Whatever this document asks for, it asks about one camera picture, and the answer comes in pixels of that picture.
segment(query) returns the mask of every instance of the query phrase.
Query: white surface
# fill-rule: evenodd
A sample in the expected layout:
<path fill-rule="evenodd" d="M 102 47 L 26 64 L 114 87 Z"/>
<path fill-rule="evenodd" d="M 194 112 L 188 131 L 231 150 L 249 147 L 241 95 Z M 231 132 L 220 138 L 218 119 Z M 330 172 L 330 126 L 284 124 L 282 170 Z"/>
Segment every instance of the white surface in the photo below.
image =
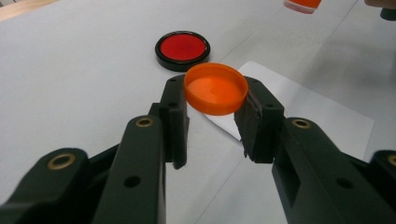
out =
<path fill-rule="evenodd" d="M 279 0 L 85 0 L 2 21 L 0 202 L 47 152 L 93 156 L 117 144 L 175 74 L 153 50 L 175 30 L 203 35 L 213 62 L 257 62 L 374 119 L 368 151 L 396 148 L 396 23 L 378 15 L 355 0 L 323 1 L 311 16 Z M 230 135 L 190 117 L 188 164 L 167 166 L 168 223 L 285 223 L 271 166 L 249 163 Z"/>
<path fill-rule="evenodd" d="M 374 124 L 372 119 L 296 84 L 258 63 L 245 63 L 239 72 L 258 79 L 285 106 L 287 118 L 297 117 L 314 121 L 340 150 L 363 159 Z M 207 117 L 237 140 L 241 139 L 233 114 Z"/>

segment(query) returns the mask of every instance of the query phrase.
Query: orange lid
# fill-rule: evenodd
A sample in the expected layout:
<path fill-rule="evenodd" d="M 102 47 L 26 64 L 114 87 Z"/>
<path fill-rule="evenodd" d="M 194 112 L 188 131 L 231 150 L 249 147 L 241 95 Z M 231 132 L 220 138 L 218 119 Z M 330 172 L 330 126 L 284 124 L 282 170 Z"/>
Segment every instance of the orange lid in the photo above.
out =
<path fill-rule="evenodd" d="M 208 115 L 227 115 L 244 103 L 248 83 L 235 69 L 220 63 L 201 63 L 184 77 L 189 104 Z"/>

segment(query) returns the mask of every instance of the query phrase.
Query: red lid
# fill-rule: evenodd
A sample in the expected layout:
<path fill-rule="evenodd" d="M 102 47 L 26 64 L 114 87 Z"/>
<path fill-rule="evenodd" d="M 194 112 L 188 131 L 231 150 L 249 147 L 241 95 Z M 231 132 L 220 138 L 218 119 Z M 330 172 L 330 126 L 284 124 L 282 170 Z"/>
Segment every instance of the red lid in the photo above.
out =
<path fill-rule="evenodd" d="M 206 39 L 190 31 L 176 31 L 163 36 L 155 46 L 160 65 L 186 72 L 198 63 L 207 61 L 210 45 Z"/>

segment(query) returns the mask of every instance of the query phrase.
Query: red disc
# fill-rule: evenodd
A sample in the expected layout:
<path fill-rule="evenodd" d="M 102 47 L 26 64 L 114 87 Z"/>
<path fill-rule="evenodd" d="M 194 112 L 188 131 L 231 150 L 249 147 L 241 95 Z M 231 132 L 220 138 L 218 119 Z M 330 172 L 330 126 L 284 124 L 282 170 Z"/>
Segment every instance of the red disc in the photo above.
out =
<path fill-rule="evenodd" d="M 171 35 L 161 43 L 162 54 L 177 61 L 196 59 L 202 56 L 205 50 L 205 42 L 189 34 Z"/>

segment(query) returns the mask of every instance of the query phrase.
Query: black plastic part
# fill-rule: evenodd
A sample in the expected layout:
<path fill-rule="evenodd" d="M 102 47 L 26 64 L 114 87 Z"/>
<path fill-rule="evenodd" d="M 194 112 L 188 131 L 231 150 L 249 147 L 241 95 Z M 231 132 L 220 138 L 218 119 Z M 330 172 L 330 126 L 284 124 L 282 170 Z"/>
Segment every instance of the black plastic part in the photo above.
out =
<path fill-rule="evenodd" d="M 367 167 L 372 185 L 396 211 L 396 152 L 377 151 Z"/>
<path fill-rule="evenodd" d="M 234 113 L 245 157 L 248 155 L 256 163 L 272 163 L 285 108 L 259 80 L 246 80 L 247 99 Z"/>
<path fill-rule="evenodd" d="M 281 142 L 273 175 L 289 223 L 394 223 L 391 206 L 317 124 L 286 119 Z"/>
<path fill-rule="evenodd" d="M 165 223 L 165 163 L 160 119 L 132 119 L 93 218 L 99 223 Z"/>
<path fill-rule="evenodd" d="M 382 8 L 380 16 L 386 21 L 396 21 L 396 9 Z"/>
<path fill-rule="evenodd" d="M 185 34 L 185 35 L 193 35 L 195 37 L 198 37 L 199 39 L 201 39 L 206 48 L 205 51 L 202 55 L 200 55 L 199 57 L 192 59 L 192 60 L 174 60 L 171 59 L 169 57 L 166 57 L 162 52 L 161 52 L 161 44 L 163 43 L 163 41 L 172 36 L 172 35 L 181 35 L 181 34 Z M 196 64 L 199 63 L 205 63 L 208 61 L 208 56 L 210 53 L 210 45 L 209 42 L 201 35 L 198 35 L 194 32 L 191 31 L 175 31 L 172 33 L 169 33 L 167 35 L 164 35 L 155 45 L 155 53 L 157 54 L 157 61 L 160 65 L 162 65 L 164 68 L 169 69 L 171 71 L 174 72 L 187 72 L 191 67 L 195 66 Z"/>
<path fill-rule="evenodd" d="M 65 157 L 51 161 L 62 155 Z M 71 223 L 90 181 L 84 151 L 76 148 L 53 151 L 35 164 L 0 207 L 0 223 Z"/>
<path fill-rule="evenodd" d="M 165 161 L 172 162 L 175 169 L 187 162 L 187 137 L 190 119 L 184 95 L 184 76 L 167 80 L 160 103 L 154 103 L 149 111 L 163 122 Z"/>

